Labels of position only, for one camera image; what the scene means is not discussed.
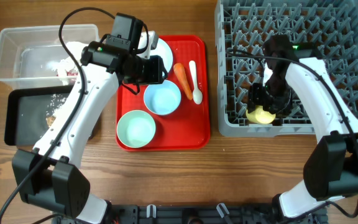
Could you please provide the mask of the yellow plastic cup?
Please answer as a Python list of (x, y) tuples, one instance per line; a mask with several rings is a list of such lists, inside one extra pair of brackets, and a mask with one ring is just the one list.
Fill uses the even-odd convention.
[(263, 106), (257, 105), (255, 107), (255, 110), (253, 110), (253, 111), (247, 110), (246, 111), (246, 118), (251, 123), (270, 124), (276, 118), (276, 114), (272, 114), (268, 111), (265, 111), (263, 109)]

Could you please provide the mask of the light blue plate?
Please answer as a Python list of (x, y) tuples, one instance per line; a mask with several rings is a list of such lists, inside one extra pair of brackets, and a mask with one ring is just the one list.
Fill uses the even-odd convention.
[(173, 52), (171, 48), (154, 33), (149, 33), (148, 40), (147, 50), (144, 53), (138, 54), (138, 56), (144, 59), (149, 59), (150, 56), (161, 57), (165, 70), (169, 73), (173, 67)]

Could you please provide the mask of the light blue bowl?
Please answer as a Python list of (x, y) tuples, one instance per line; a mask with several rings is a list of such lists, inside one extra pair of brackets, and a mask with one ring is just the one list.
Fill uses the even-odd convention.
[(165, 80), (149, 85), (144, 91), (144, 104), (153, 114), (165, 116), (173, 113), (181, 103), (181, 91), (176, 84)]

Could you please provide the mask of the orange carrot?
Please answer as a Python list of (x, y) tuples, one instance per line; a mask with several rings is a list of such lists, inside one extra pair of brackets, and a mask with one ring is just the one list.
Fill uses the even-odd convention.
[(176, 63), (173, 66), (173, 71), (174, 71), (181, 87), (183, 88), (183, 91), (185, 92), (186, 97), (189, 100), (192, 100), (193, 94), (192, 94), (192, 91), (190, 90), (190, 86), (188, 84), (184, 66), (181, 63)]

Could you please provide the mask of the light green bowl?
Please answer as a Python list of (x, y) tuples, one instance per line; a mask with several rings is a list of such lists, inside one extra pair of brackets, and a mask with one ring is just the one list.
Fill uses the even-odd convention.
[(153, 140), (156, 124), (147, 112), (132, 110), (119, 119), (116, 132), (123, 145), (129, 148), (141, 148)]

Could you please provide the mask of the white plastic spoon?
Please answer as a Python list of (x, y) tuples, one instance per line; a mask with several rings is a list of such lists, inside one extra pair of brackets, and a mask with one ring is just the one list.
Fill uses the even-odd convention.
[(193, 101), (200, 105), (203, 100), (203, 94), (198, 88), (198, 79), (197, 79), (197, 68), (196, 62), (194, 60), (189, 61), (190, 73), (193, 81)]

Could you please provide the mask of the white wrapper waste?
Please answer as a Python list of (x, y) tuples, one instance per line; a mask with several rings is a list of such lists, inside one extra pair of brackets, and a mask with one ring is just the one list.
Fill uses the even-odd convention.
[[(74, 56), (75, 60), (81, 64), (81, 53), (86, 44), (82, 42), (68, 42), (66, 47)], [(60, 77), (60, 80), (63, 85), (69, 85), (70, 79), (67, 79), (68, 76), (77, 76), (78, 69), (71, 57), (67, 57), (66, 59), (61, 60), (57, 65), (57, 77)]]

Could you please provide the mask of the white rice grains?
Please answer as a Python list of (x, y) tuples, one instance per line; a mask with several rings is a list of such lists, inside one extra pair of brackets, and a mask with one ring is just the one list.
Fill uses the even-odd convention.
[(52, 94), (47, 100), (47, 109), (45, 111), (46, 117), (54, 116), (59, 114), (61, 107), (65, 104), (68, 97), (68, 93)]

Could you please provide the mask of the brown food lump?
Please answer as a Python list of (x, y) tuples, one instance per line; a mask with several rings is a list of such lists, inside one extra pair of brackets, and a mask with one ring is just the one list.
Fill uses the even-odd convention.
[(55, 116), (48, 116), (46, 117), (46, 123), (47, 126), (50, 128), (53, 124), (53, 122), (55, 121), (56, 117)]

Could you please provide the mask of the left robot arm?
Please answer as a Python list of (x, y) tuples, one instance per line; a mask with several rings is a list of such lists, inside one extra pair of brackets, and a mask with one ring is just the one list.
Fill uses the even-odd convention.
[(78, 169), (86, 142), (119, 89), (120, 78), (143, 75), (141, 84), (153, 84), (154, 75), (171, 70), (173, 53), (162, 39), (134, 55), (99, 42), (69, 42), (67, 47), (71, 56), (67, 64), (78, 66), (78, 78), (56, 120), (33, 150), (16, 152), (12, 160), (18, 182), (15, 191), (23, 202), (70, 219), (106, 223), (111, 204), (90, 194), (90, 183)]

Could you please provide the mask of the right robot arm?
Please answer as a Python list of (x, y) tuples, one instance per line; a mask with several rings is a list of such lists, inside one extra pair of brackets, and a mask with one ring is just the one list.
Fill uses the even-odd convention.
[(288, 114), (297, 96), (313, 125), (317, 145), (303, 168), (303, 179), (275, 198), (278, 219), (290, 222), (338, 200), (358, 200), (358, 119), (332, 83), (319, 50), (274, 35), (262, 47), (264, 79), (249, 90), (246, 116), (269, 124)]

